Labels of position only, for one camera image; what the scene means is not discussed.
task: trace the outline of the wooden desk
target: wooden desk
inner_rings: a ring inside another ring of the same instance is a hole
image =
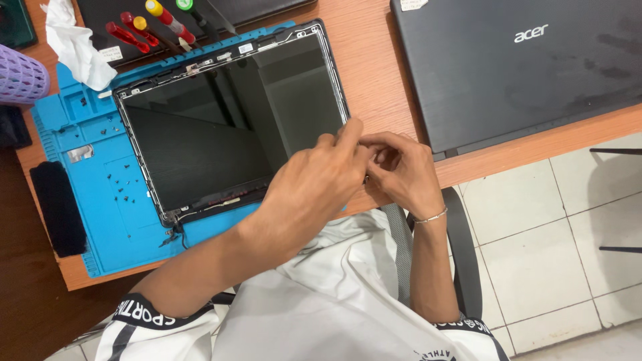
[[[58,92],[55,64],[57,56],[46,44],[45,14],[40,1],[26,0],[40,42],[23,53],[36,58],[49,70],[50,94]],[[143,12],[132,7],[132,12]],[[82,24],[76,7],[76,17]],[[389,130],[421,137],[420,122],[412,90],[406,78],[403,54],[397,38],[388,0],[318,0],[318,3],[263,19],[239,29],[246,32],[287,20],[297,23],[319,17],[325,22],[336,58],[345,94],[353,116],[364,121],[365,133]],[[45,161],[35,125],[28,108],[23,108],[33,145],[18,151],[31,192],[29,169]],[[469,154],[437,163],[437,174],[443,188],[540,161],[610,139],[642,131],[642,105],[617,110]],[[373,185],[360,190],[337,217],[352,215],[390,203],[391,200]],[[163,261],[115,274],[89,278],[80,256],[58,259],[60,271],[69,290],[95,285],[160,266]]]

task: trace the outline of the white sticker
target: white sticker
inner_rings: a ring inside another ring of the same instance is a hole
[[[401,0],[401,11],[416,10],[428,4],[428,0]]]
[[[245,54],[248,51],[252,51],[252,50],[254,50],[252,47],[252,43],[239,46],[239,52],[241,54]]]
[[[216,57],[216,59],[217,59],[217,61],[221,61],[221,60],[223,60],[223,59],[227,59],[227,58],[229,58],[229,57],[231,57],[231,56],[232,56],[232,53],[230,53],[230,52],[228,51],[227,53],[225,53],[225,54],[223,54],[223,55],[219,55],[219,56],[217,56],[217,57]]]
[[[123,58],[123,54],[120,52],[120,46],[102,49],[99,53],[107,62],[113,62],[114,60],[120,60]]]

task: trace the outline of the white tissue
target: white tissue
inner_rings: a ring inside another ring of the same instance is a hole
[[[47,13],[47,43],[58,54],[58,61],[65,64],[74,79],[87,84],[95,91],[106,88],[117,72],[94,49],[89,37],[91,29],[76,25],[74,8],[70,0],[50,0],[40,6]]]

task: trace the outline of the black foam pad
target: black foam pad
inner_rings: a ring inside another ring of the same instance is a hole
[[[53,250],[58,257],[84,253],[87,235],[62,164],[42,162],[29,172]]]

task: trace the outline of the chair armrest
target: chair armrest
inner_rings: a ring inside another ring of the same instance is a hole
[[[460,311],[466,317],[482,319],[482,284],[473,236],[471,235],[464,205],[452,188],[442,189],[448,207],[447,233],[455,261],[455,292]]]

